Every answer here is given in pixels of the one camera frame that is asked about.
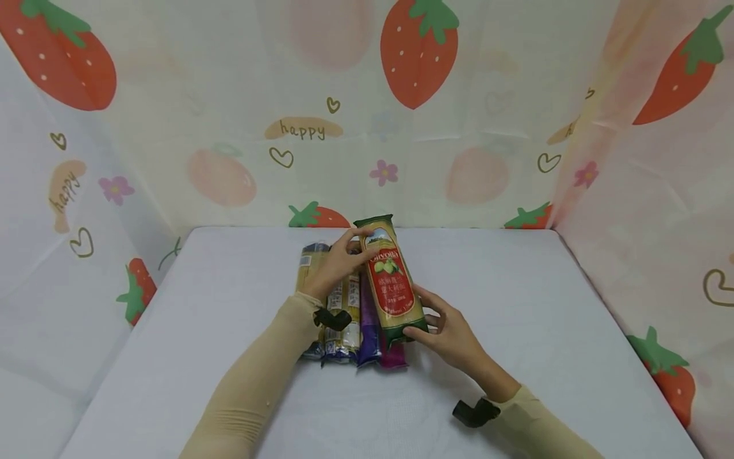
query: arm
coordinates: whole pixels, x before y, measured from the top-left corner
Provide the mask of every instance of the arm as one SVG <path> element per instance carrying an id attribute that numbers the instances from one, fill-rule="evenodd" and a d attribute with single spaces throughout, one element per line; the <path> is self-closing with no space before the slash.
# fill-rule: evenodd
<path id="1" fill-rule="evenodd" d="M 531 458 L 603 459 L 594 447 L 556 418 L 525 386 L 507 402 L 495 404 L 502 413 L 488 425 Z"/>
<path id="2" fill-rule="evenodd" d="M 588 442 L 556 418 L 490 356 L 474 359 L 467 374 L 501 410 L 488 423 L 531 458 L 603 459 Z"/>
<path id="3" fill-rule="evenodd" d="M 320 302 L 289 297 L 270 326 L 219 382 L 179 459 L 249 459 L 263 425 L 291 379 L 293 367 L 319 337 Z"/>
<path id="4" fill-rule="evenodd" d="M 414 288 L 423 305 L 439 315 L 426 315 L 431 333 L 417 328 L 403 333 L 479 384 L 487 400 L 501 410 L 489 424 L 533 459 L 603 459 L 484 351 L 460 311 L 435 293 Z"/>

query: printed fabric backdrop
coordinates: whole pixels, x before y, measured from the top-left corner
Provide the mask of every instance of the printed fabric backdrop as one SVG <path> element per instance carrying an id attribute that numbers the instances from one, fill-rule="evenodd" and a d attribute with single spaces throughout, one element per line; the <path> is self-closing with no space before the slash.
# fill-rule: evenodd
<path id="1" fill-rule="evenodd" d="M 728 457 L 732 8 L 0 0 L 3 450 L 59 454 L 191 228 L 390 212 L 553 225 Z"/>
<path id="2" fill-rule="evenodd" d="M 734 450 L 734 4 L 623 0 L 553 225 L 707 458 Z"/>

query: pink peach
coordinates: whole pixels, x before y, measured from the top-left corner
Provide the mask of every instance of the pink peach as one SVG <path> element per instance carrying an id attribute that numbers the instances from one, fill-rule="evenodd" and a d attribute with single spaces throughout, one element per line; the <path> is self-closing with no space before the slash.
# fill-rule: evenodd
<path id="1" fill-rule="evenodd" d="M 483 204 L 507 188 L 509 171 L 501 156 L 469 148 L 454 158 L 446 180 L 446 199 L 457 204 Z"/>
<path id="2" fill-rule="evenodd" d="M 189 159 L 189 180 L 199 193 L 225 207 L 246 206 L 255 198 L 255 179 L 232 156 L 201 149 Z"/>

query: packaged pasta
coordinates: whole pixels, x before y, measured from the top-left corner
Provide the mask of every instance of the packaged pasta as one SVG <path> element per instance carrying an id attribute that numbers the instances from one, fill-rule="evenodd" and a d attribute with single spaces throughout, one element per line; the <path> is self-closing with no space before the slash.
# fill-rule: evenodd
<path id="1" fill-rule="evenodd" d="M 371 236 L 360 236 L 362 251 L 379 247 L 378 254 L 367 262 L 367 277 L 388 350 L 394 342 L 412 341 L 403 334 L 405 327 L 428 331 L 423 306 L 413 293 L 413 280 L 398 247 L 392 217 L 381 215 L 355 222 L 357 228 L 373 231 Z"/>
<path id="2" fill-rule="evenodd" d="M 364 273 L 360 275 L 360 333 L 362 343 L 357 353 L 357 368 L 378 362 L 382 357 L 379 349 L 379 319 L 372 299 L 372 288 Z"/>
<path id="3" fill-rule="evenodd" d="M 324 262 L 324 258 L 331 247 L 325 242 L 314 242 L 309 244 L 301 250 L 301 262 L 298 266 L 298 277 L 296 279 L 296 292 L 298 292 L 308 280 L 309 276 L 313 275 Z M 318 298 L 322 304 L 326 304 L 326 298 Z M 303 353 L 303 358 L 311 360 L 321 360 L 324 357 L 324 326 L 321 326 L 319 332 L 319 339 L 315 341 L 306 352 Z"/>
<path id="4" fill-rule="evenodd" d="M 385 334 L 380 331 L 379 334 L 379 348 L 382 353 L 382 357 L 379 360 L 379 365 L 384 369 L 396 369 L 404 368 L 408 366 L 405 361 L 405 349 L 402 343 L 393 343 L 388 347 L 388 342 L 385 340 Z"/>
<path id="5" fill-rule="evenodd" d="M 336 315 L 347 311 L 352 321 L 342 331 L 326 328 L 325 361 L 357 363 L 360 349 L 360 277 L 352 274 L 344 278 L 329 294 L 327 309 Z"/>

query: white tabletop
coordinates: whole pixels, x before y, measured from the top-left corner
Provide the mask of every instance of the white tabletop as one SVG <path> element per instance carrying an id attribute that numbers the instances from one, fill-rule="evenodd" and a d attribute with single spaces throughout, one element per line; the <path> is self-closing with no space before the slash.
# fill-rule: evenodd
<path id="1" fill-rule="evenodd" d="M 62 459 L 176 458 L 232 362 L 292 293 L 303 245 L 340 230 L 199 228 Z M 398 230 L 414 280 L 460 308 L 484 347 L 606 458 L 700 458 L 552 231 Z M 521 458 L 451 417 L 481 396 L 418 344 L 411 367 L 301 362 L 259 458 Z"/>

